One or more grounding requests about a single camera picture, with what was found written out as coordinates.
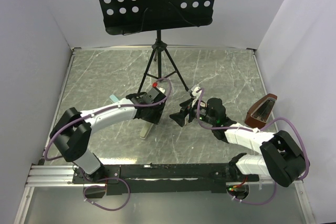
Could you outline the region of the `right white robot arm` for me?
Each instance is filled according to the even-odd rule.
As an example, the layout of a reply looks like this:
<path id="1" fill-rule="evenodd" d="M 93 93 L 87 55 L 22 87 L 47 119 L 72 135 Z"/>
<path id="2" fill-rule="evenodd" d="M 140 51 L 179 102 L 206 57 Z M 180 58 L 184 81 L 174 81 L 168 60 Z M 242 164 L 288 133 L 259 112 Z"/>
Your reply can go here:
<path id="1" fill-rule="evenodd" d="M 241 153 L 232 158 L 229 175 L 233 180 L 241 181 L 247 175 L 269 176 L 278 185 L 288 187 L 306 172 L 304 153 L 288 132 L 263 132 L 243 127 L 226 115 L 219 98 L 207 102 L 189 99 L 180 107 L 179 112 L 170 115 L 179 126 L 199 119 L 211 125 L 216 139 L 256 152 L 256 155 Z"/>

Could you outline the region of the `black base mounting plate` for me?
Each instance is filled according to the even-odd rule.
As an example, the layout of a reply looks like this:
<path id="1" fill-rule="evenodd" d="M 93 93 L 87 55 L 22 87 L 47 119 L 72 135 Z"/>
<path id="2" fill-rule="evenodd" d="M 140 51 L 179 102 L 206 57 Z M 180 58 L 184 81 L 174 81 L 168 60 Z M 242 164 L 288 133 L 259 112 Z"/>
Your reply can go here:
<path id="1" fill-rule="evenodd" d="M 175 193 L 210 191 L 226 193 L 228 183 L 259 181 L 258 175 L 243 175 L 228 163 L 205 164 L 127 164 L 104 165 L 96 178 L 82 175 L 75 169 L 72 183 L 85 186 L 107 186 L 106 194 Z"/>

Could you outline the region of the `aluminium rail frame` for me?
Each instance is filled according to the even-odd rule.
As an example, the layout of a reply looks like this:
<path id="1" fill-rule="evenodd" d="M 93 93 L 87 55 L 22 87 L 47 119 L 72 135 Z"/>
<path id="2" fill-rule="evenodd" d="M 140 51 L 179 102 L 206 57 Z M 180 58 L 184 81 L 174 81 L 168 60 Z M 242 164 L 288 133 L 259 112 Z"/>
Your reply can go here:
<path id="1" fill-rule="evenodd" d="M 49 162 L 28 176 L 26 223 L 305 223 L 296 186 L 308 169 L 291 132 L 243 130 L 266 93 L 253 50 L 167 47 L 153 62 L 170 94 L 146 140 L 126 121 L 80 125 L 101 167 L 86 181 L 73 164 Z"/>

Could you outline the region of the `brown wooden metronome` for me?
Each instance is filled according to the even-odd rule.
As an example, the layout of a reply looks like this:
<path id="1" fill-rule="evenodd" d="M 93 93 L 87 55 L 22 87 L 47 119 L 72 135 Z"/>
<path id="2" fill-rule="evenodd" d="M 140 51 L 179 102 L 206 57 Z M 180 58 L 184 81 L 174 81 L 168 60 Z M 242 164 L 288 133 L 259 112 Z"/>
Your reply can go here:
<path id="1" fill-rule="evenodd" d="M 252 128 L 257 127 L 261 129 L 264 127 L 271 115 L 277 98 L 276 95 L 269 93 L 254 103 L 247 111 L 245 124 Z"/>

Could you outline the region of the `black perforated music stand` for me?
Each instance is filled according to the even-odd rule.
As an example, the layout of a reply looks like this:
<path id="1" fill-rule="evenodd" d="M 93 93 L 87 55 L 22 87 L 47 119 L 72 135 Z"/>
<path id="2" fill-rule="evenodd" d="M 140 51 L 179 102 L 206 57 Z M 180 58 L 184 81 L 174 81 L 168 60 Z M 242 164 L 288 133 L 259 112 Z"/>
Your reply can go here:
<path id="1" fill-rule="evenodd" d="M 215 0 L 99 0 L 103 24 L 111 36 L 127 36 L 147 31 L 156 32 L 156 41 L 143 74 L 149 76 L 153 60 L 157 61 L 156 79 L 162 78 L 161 55 L 172 59 L 162 41 L 162 31 L 208 26 L 213 21 Z"/>

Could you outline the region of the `light blue stapler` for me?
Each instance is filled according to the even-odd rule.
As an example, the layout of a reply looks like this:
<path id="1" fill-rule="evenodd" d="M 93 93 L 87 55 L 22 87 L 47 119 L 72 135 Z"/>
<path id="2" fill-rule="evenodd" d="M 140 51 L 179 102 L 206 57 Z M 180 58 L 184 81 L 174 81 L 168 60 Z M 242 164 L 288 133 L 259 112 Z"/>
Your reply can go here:
<path id="1" fill-rule="evenodd" d="M 109 98 L 113 104 L 118 103 L 120 101 L 119 98 L 116 97 L 114 94 L 110 95 Z"/>

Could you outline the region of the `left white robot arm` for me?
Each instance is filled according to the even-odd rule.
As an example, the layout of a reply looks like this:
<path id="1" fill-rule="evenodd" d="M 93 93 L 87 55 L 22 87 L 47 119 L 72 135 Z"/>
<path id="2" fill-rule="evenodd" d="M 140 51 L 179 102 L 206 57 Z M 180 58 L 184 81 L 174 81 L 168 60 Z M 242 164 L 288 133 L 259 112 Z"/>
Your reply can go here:
<path id="1" fill-rule="evenodd" d="M 148 92 L 134 93 L 110 105 L 78 111 L 67 109 L 53 128 L 50 139 L 67 162 L 73 162 L 85 172 L 92 183 L 103 179 L 104 167 L 88 150 L 91 136 L 119 122 L 142 119 L 158 124 L 165 106 L 165 90 L 152 87 Z"/>

